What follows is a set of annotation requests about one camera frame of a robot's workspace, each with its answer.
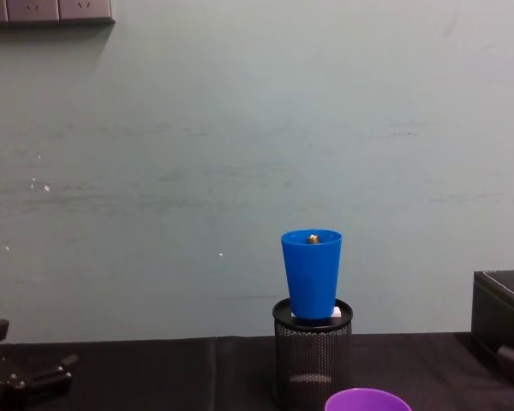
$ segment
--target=black box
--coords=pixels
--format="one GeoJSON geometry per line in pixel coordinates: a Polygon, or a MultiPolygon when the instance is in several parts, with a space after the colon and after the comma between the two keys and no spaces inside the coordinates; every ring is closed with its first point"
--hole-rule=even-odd
{"type": "Polygon", "coordinates": [[[514,271],[474,273],[472,335],[494,354],[514,348],[514,271]]]}

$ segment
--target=cup rim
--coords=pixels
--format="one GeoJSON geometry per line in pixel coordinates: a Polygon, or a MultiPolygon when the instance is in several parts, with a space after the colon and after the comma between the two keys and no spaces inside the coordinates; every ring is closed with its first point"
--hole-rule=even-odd
{"type": "Polygon", "coordinates": [[[344,394],[346,394],[348,392],[353,392],[353,393],[354,392],[367,392],[367,393],[372,393],[372,394],[380,394],[381,396],[388,396],[391,399],[397,400],[402,405],[404,405],[406,407],[406,411],[412,411],[411,407],[409,406],[409,404],[406,401],[404,401],[402,398],[400,398],[399,396],[395,396],[394,394],[392,394],[392,393],[390,393],[388,391],[376,390],[375,388],[351,388],[349,390],[339,391],[339,392],[333,394],[332,396],[330,396],[329,399],[326,401],[325,410],[327,410],[328,404],[334,398],[336,398],[337,396],[342,396],[342,395],[344,395],[344,394]]]}
{"type": "Polygon", "coordinates": [[[343,235],[341,233],[339,233],[338,231],[335,231],[334,229],[316,229],[316,228],[313,228],[313,229],[293,229],[292,231],[288,231],[287,233],[283,233],[282,234],[282,238],[281,238],[281,242],[283,244],[289,244],[291,246],[302,246],[302,247],[326,246],[328,244],[333,244],[333,243],[339,242],[341,240],[343,240],[343,235]],[[294,241],[290,241],[289,239],[287,239],[288,235],[293,235],[295,233],[300,233],[300,232],[304,232],[304,231],[321,231],[321,232],[326,232],[326,233],[329,233],[329,234],[338,235],[338,238],[336,238],[335,240],[332,240],[332,241],[328,241],[328,242],[319,242],[318,244],[309,244],[309,243],[306,243],[306,242],[294,242],[294,241]]]}

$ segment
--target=small object in cup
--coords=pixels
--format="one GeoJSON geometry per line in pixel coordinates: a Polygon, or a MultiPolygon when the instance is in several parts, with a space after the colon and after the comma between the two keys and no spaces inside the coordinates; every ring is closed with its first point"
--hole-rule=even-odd
{"type": "Polygon", "coordinates": [[[311,234],[307,238],[307,244],[320,244],[320,238],[317,234],[311,234]]]}
{"type": "Polygon", "coordinates": [[[411,408],[390,392],[353,388],[330,397],[325,411],[411,411],[411,408]]]}

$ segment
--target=wall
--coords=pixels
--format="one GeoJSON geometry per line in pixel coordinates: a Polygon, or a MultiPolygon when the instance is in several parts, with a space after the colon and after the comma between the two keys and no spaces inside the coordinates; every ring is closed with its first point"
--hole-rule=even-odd
{"type": "Polygon", "coordinates": [[[10,341],[271,334],[308,226],[356,332],[469,328],[514,268],[514,0],[115,6],[0,32],[10,341]]]}

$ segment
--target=white stitching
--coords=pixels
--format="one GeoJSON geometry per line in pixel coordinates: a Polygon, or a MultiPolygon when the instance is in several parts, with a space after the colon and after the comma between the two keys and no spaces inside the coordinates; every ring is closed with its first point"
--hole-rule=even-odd
{"type": "Polygon", "coordinates": [[[506,291],[508,291],[509,293],[511,294],[514,294],[514,291],[512,291],[511,289],[509,289],[508,287],[506,287],[504,284],[501,284],[500,282],[498,282],[496,279],[494,279],[493,277],[491,277],[488,273],[489,272],[495,272],[495,271],[483,271],[483,275],[486,276],[487,278],[489,278],[490,280],[493,280],[495,281],[498,285],[500,285],[503,289],[505,289],[506,291]]]}

